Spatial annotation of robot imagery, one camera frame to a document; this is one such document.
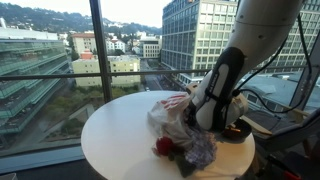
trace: white plastic bag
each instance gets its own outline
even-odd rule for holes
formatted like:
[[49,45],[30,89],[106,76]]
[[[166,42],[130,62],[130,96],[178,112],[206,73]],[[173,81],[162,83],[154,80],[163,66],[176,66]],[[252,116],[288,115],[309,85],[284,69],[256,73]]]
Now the white plastic bag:
[[169,137],[179,147],[189,150],[192,139],[186,133],[183,110],[188,106],[190,96],[179,92],[166,100],[158,101],[148,112],[148,120],[156,133]]

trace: cable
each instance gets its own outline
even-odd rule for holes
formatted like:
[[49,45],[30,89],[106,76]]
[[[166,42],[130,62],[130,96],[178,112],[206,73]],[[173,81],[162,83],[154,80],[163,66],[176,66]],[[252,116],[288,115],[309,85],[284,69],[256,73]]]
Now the cable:
[[284,111],[274,111],[272,109],[270,109],[262,100],[262,98],[253,90],[251,89],[240,89],[245,83],[247,83],[251,78],[253,78],[255,75],[257,75],[259,72],[261,72],[263,69],[265,69],[267,66],[269,66],[274,60],[275,58],[279,55],[280,51],[282,50],[286,40],[282,43],[282,45],[280,46],[280,48],[278,49],[277,53],[275,54],[275,56],[273,56],[273,58],[266,64],[264,65],[261,69],[259,69],[258,71],[256,71],[255,73],[253,73],[250,77],[248,77],[244,82],[242,82],[240,84],[240,86],[234,91],[235,94],[238,94],[238,92],[243,92],[243,91],[249,91],[252,94],[254,94],[261,102],[261,104],[270,112],[272,113],[287,113],[295,108],[297,108],[302,101],[305,99],[306,97],[306,93],[310,90],[310,81],[311,81],[311,77],[312,77],[312,66],[311,66],[311,62],[310,62],[310,58],[309,58],[309,54],[308,54],[308,50],[307,50],[307,46],[306,46],[306,42],[304,39],[304,34],[303,34],[303,28],[302,28],[302,21],[301,21],[301,15],[298,15],[298,27],[299,27],[299,33],[300,33],[300,38],[301,38],[301,44],[302,44],[302,48],[303,48],[303,52],[307,61],[307,65],[308,65],[308,76],[306,78],[306,82],[303,84],[302,88],[301,88],[301,98],[299,100],[299,102],[291,107],[290,109],[284,110]]
[[301,15],[300,14],[298,15],[298,26],[299,26],[299,33],[300,33],[300,39],[301,39],[301,43],[302,43],[303,52],[304,52],[304,55],[305,55],[305,58],[306,58],[307,64],[308,64],[309,74],[312,74],[312,67],[311,67],[311,62],[310,62],[310,58],[309,58],[306,42],[304,40],[302,22],[301,22]]
[[260,73],[261,71],[263,71],[265,68],[267,68],[275,59],[276,57],[280,54],[283,46],[285,45],[287,41],[287,38],[283,41],[283,43],[281,44],[280,48],[278,49],[278,51],[276,52],[276,54],[272,57],[272,59],[267,63],[265,64],[262,68],[260,68],[258,71],[254,72],[253,74],[251,74],[245,81],[243,81],[238,87],[237,87],[237,90],[240,90],[240,88],[246,84],[251,78],[253,78],[255,75],[257,75],[258,73]]
[[302,29],[302,21],[301,21],[301,15],[298,15],[298,26],[299,26],[299,33],[300,33],[300,39],[301,39],[301,43],[302,43],[302,48],[303,48],[303,52],[305,55],[305,58],[307,60],[307,65],[308,65],[308,69],[309,69],[309,74],[306,78],[306,81],[304,82],[304,84],[302,85],[301,88],[301,99],[304,99],[307,92],[310,90],[310,86],[311,86],[311,77],[312,77],[312,67],[311,67],[311,62],[310,62],[310,58],[309,58],[309,54],[308,54],[308,49],[306,46],[306,42],[304,40],[304,35],[303,35],[303,29]]

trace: hillside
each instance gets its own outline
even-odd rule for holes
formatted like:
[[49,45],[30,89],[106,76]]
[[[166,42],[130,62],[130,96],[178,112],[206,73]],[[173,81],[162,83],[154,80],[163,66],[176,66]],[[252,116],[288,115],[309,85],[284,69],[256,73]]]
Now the hillside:
[[[54,33],[65,33],[69,31],[83,32],[93,30],[90,16],[82,16],[80,13],[61,13],[40,8],[23,8],[15,4],[0,3],[0,17],[6,20],[7,26],[19,29],[30,29],[36,31],[48,31]],[[161,34],[161,28],[149,27],[137,23],[122,24],[122,28],[116,26],[108,27],[113,23],[103,18],[104,29],[109,33],[135,33],[145,31],[151,34]]]

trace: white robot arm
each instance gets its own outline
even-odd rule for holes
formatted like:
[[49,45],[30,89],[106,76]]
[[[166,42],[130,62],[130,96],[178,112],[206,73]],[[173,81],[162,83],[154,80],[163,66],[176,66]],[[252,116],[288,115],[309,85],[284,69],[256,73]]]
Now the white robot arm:
[[228,44],[214,69],[196,88],[189,106],[200,127],[223,130],[245,113],[246,99],[232,94],[235,85],[279,48],[303,3],[304,0],[240,1]]

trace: sky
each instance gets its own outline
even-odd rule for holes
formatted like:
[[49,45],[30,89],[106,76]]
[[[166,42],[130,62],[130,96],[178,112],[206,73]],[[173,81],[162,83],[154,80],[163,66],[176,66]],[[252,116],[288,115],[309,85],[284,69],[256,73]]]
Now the sky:
[[[100,0],[102,16],[116,22],[162,26],[162,10],[172,0]],[[43,8],[59,12],[89,15],[89,0],[0,0],[21,7]]]

